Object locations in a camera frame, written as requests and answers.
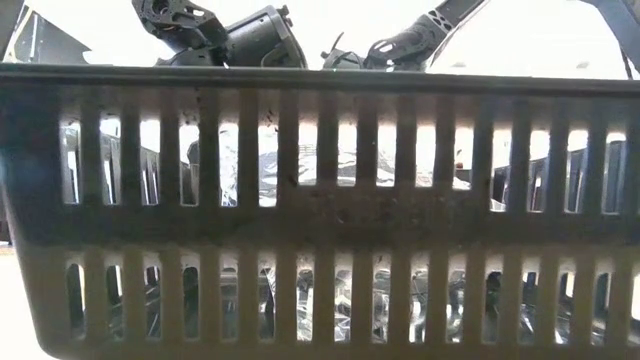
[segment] plastic basket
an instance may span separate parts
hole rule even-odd
[[[632,359],[638,274],[640,125],[632,82],[275,70],[0,66],[0,149],[8,221],[39,342],[64,359]],[[100,114],[122,125],[114,204],[105,204]],[[200,128],[197,205],[181,201],[178,129]],[[61,123],[79,120],[78,203],[65,203]],[[258,204],[258,125],[278,122],[277,205]],[[141,119],[161,122],[159,199],[144,205]],[[220,207],[218,126],[237,119],[238,204]],[[298,186],[298,125],[317,120],[317,182]],[[338,128],[357,124],[356,183],[337,186]],[[393,187],[376,186],[379,123],[396,126]],[[431,187],[417,188],[419,124],[436,131]],[[474,129],[469,190],[454,190],[456,127]],[[506,211],[490,211],[492,137],[510,128]],[[529,143],[550,132],[541,211],[530,211]],[[582,205],[565,211],[567,137],[589,133]],[[606,137],[626,134],[621,206],[603,213]],[[224,341],[221,267],[237,255],[237,337]],[[275,333],[258,336],[259,259],[275,262]],[[298,341],[296,274],[313,258],[312,338]],[[84,273],[84,333],[72,331],[71,264]],[[145,334],[145,277],[159,267],[161,337]],[[410,340],[411,276],[428,269],[424,341]],[[111,265],[121,267],[123,334],[108,331]],[[183,269],[199,271],[199,325],[185,337]],[[336,343],[336,269],[350,267],[350,340]],[[374,274],[390,274],[388,337],[372,342]],[[497,339],[483,342],[485,284],[500,270]],[[447,341],[447,282],[466,271],[462,337]],[[561,275],[575,272],[567,344],[555,339]],[[537,272],[535,337],[519,342],[522,277]],[[596,276],[610,275],[604,344],[591,344]]]

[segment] basket slot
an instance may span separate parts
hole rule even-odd
[[[275,207],[278,200],[278,126],[280,122],[280,93],[258,93],[258,206]]]
[[[454,146],[456,114],[454,98],[439,96],[436,100],[436,154],[433,167],[433,185],[451,189],[454,173]]]
[[[84,256],[87,341],[100,342],[107,337],[107,288],[102,252],[91,248]]]
[[[389,306],[391,300],[392,255],[388,252],[374,252],[372,283],[371,342],[389,341]]]
[[[160,253],[162,340],[179,343],[184,338],[184,289],[180,251],[168,248]]]
[[[200,252],[200,338],[207,344],[217,344],[222,337],[220,305],[220,252],[206,247]]]
[[[524,331],[518,331],[518,342],[520,344],[533,345],[537,336],[535,333],[535,319],[533,319],[533,322],[530,320],[530,317],[527,316],[529,308],[524,305],[531,305],[535,309],[538,308],[537,291],[534,292],[531,289],[537,287],[539,284],[540,259],[538,257],[525,258],[523,264],[524,269],[522,280],[524,282],[524,286],[522,286],[520,290],[522,295],[520,302],[521,306],[518,312],[518,327],[521,328],[519,330]]]
[[[371,343],[372,286],[372,254],[368,251],[355,253],[351,288],[351,343],[354,346],[364,346]]]
[[[405,345],[409,342],[411,253],[399,248],[391,259],[391,291],[389,304],[389,344]]]
[[[334,302],[329,301],[334,298],[335,254],[330,249],[319,249],[315,253],[313,272],[314,344],[329,345],[334,341]]]
[[[530,107],[526,100],[513,103],[513,130],[511,158],[509,160],[509,187],[507,212],[522,214],[527,207],[527,184],[529,182],[529,146],[531,143]]]
[[[80,115],[80,203],[96,207],[103,204],[103,169],[100,139],[100,96],[89,91],[83,99]]]
[[[462,341],[465,344],[479,345],[482,338],[487,275],[486,257],[486,252],[480,248],[472,249],[467,256],[462,328]]]
[[[538,281],[538,298],[535,318],[535,343],[541,346],[555,343],[555,326],[558,308],[559,258],[554,249],[544,252],[541,258]]]
[[[634,219],[638,216],[639,177],[640,177],[640,124],[635,114],[628,114],[626,158],[624,166],[624,183],[621,212]]]
[[[502,297],[502,274],[504,270],[504,254],[496,253],[487,256],[485,259],[486,273],[484,278],[484,309],[482,311],[482,343],[495,345],[498,341],[498,319],[500,309],[498,305]],[[465,312],[469,306],[474,306],[470,302],[465,304]]]
[[[258,338],[262,343],[273,343],[275,338],[275,296],[277,295],[278,270],[275,254],[261,251],[258,254]]]
[[[637,262],[633,268],[633,294],[631,296],[631,331],[629,332],[629,345],[640,347],[640,264]]]
[[[607,141],[607,122],[603,117],[603,104],[595,102],[588,115],[587,167],[584,175],[585,215],[602,213],[602,184]]]
[[[222,341],[233,342],[238,338],[238,262],[237,254],[222,252],[220,255],[220,308],[222,310]]]
[[[313,280],[314,256],[303,252],[296,255],[296,339],[298,342],[313,340]]]
[[[539,140],[540,137],[549,137],[546,131],[534,131],[531,133],[531,144],[534,141]],[[547,160],[549,154],[545,154],[546,157],[538,160],[532,160],[529,164],[529,184],[527,188],[527,211],[529,212],[544,212],[544,189],[546,187],[545,182],[547,179],[544,177],[544,171],[547,168]]]
[[[276,272],[276,336],[282,345],[293,345],[297,340],[296,254],[288,247],[278,249]]]
[[[445,341],[447,343],[460,343],[464,339],[463,334],[449,333],[449,325],[462,321],[462,312],[464,311],[464,303],[466,297],[467,282],[460,283],[460,280],[466,278],[467,267],[467,254],[466,253],[452,253],[449,257],[449,272],[447,276],[447,306],[445,313],[447,314],[446,321],[446,336]]]
[[[570,130],[568,142],[571,143],[580,133],[580,131]],[[580,201],[580,183],[582,179],[582,158],[584,150],[571,151],[567,153],[567,163],[569,173],[566,174],[565,184],[565,212],[577,213],[578,202]]]
[[[67,124],[60,124],[60,166],[62,172],[62,201],[65,204],[77,204],[77,178],[74,169],[77,168],[77,142],[72,142],[73,136],[67,136]]]
[[[348,344],[351,341],[352,311],[349,301],[353,299],[353,253],[337,252],[335,257],[335,302],[336,332],[334,341]]]
[[[101,116],[100,119],[100,142],[102,156],[102,198],[105,205],[116,205],[120,203],[120,177],[115,176],[116,163],[120,162],[120,116],[109,113]],[[105,132],[115,130],[115,136],[107,135]]]
[[[611,279],[609,317],[605,333],[605,344],[613,348],[626,347],[631,319],[633,297],[634,264],[626,254],[617,257]]]
[[[128,92],[122,109],[121,137],[121,186],[122,205],[136,207],[140,205],[140,109],[138,94]]]
[[[402,95],[397,98],[396,130],[396,186],[413,187],[416,182],[416,120],[415,97]]]
[[[153,254],[152,257],[144,259],[146,269],[145,274],[145,312],[146,316],[146,337],[147,340],[157,341],[163,336],[163,303],[164,294],[162,293],[165,286],[163,286],[164,271],[160,266],[160,259],[157,254]]]
[[[573,287],[574,308],[569,338],[569,343],[572,346],[589,346],[591,344],[595,272],[596,267],[592,256],[582,255],[576,258],[576,275]]]
[[[614,264],[607,259],[606,268],[602,266],[602,262],[596,265],[596,283],[594,289],[594,297],[593,297],[593,325],[591,327],[592,333],[598,332],[603,336],[595,337],[591,336],[591,344],[592,345],[603,345],[606,341],[605,336],[607,332],[607,327],[609,324],[609,317],[613,316],[612,313],[609,313],[609,302],[611,297],[611,276],[614,271]]]
[[[158,154],[143,150],[141,154],[142,174],[140,186],[142,188],[142,204],[157,205],[158,192]]]
[[[121,168],[121,153],[120,153],[120,143],[115,141],[110,141],[109,144],[110,153],[111,153],[111,184],[113,189],[113,203],[114,204],[122,204],[122,168]]]
[[[105,281],[107,284],[107,299],[109,300],[109,306],[116,306],[120,303],[122,296],[122,284],[120,283],[121,278],[121,267],[118,265],[111,265],[107,268],[107,274],[105,276]]]
[[[575,260],[572,258],[560,258],[559,260],[559,283],[558,283],[558,298],[556,301],[558,302],[558,307],[562,306],[563,302],[569,303],[573,305],[574,302],[574,288],[575,288],[575,274],[576,274],[576,265]],[[563,337],[555,337],[554,343],[556,344],[565,344],[571,341],[571,318],[575,315],[574,311],[567,314],[567,319],[569,321],[569,326],[565,329],[567,332]],[[558,319],[554,319],[554,324],[558,326]]]
[[[495,98],[483,98],[480,112],[473,130],[473,166],[471,168],[471,191],[476,196],[477,210],[481,214],[489,211],[491,198],[491,170],[493,158],[493,118]]]
[[[428,294],[428,255],[424,251],[412,252],[411,255],[411,324],[412,331],[409,333],[409,343],[423,343],[424,329],[427,315],[427,294]]]
[[[240,251],[238,261],[238,346],[258,340],[258,255],[253,247]]]
[[[298,186],[298,94],[280,92],[280,118],[278,119],[278,191],[277,205],[287,206]]]
[[[66,289],[69,304],[69,323],[71,337],[79,339],[86,335],[85,319],[85,278],[82,265],[72,263],[67,267]]]
[[[238,206],[246,211],[258,207],[258,110],[256,90],[240,91],[238,122]]]
[[[356,97],[358,103],[356,185],[374,187],[378,175],[378,101],[375,95]]]
[[[427,320],[425,342],[429,346],[440,347],[445,342],[449,303],[449,253],[436,249],[429,253],[429,295],[427,300]]]
[[[554,121],[551,124],[551,133],[549,135],[547,179],[543,182],[545,192],[543,194],[544,212],[550,218],[555,218],[564,213],[565,184],[567,180],[567,144],[569,139],[568,106],[566,102],[560,102],[556,106],[556,111],[552,114]]]
[[[504,268],[500,281],[498,344],[507,347],[517,345],[521,303],[522,254],[513,249],[504,253]]]
[[[602,212],[605,214],[619,214],[622,178],[624,177],[624,147],[617,137],[624,139],[621,133],[609,132],[607,135],[606,154],[604,163],[604,180],[602,190]]]
[[[199,120],[187,119],[184,122],[181,121],[180,125],[180,152],[182,154],[183,149],[187,150],[187,159],[189,159],[189,147],[195,141],[197,146],[199,146],[198,138],[200,137],[199,128],[197,123]],[[199,166],[199,160],[196,160],[196,163],[191,166],[190,163],[184,163],[182,160],[178,163],[178,172],[180,174],[180,204],[182,206],[198,206],[198,186],[200,185],[197,181],[198,174],[195,172],[195,169]]]
[[[338,181],[338,95],[320,93],[318,96],[317,179],[321,187],[336,186]]]
[[[196,203],[210,214],[220,204],[220,127],[219,94],[213,90],[203,90],[199,97],[200,139],[198,165],[198,195]]]
[[[380,96],[376,138],[375,186],[377,188],[392,188],[395,186],[398,138],[397,104],[398,100],[396,96]]]
[[[183,268],[184,336],[187,340],[195,340],[200,337],[200,291],[202,291],[200,271],[195,264],[183,263]]]
[[[316,98],[303,92],[298,99],[301,103],[298,114],[298,146],[296,149],[298,169],[294,180],[299,188],[318,186],[318,110],[315,108],[315,104],[312,105]]]
[[[136,343],[146,338],[146,311],[142,254],[133,247],[124,250],[122,267],[122,305],[125,341]]]

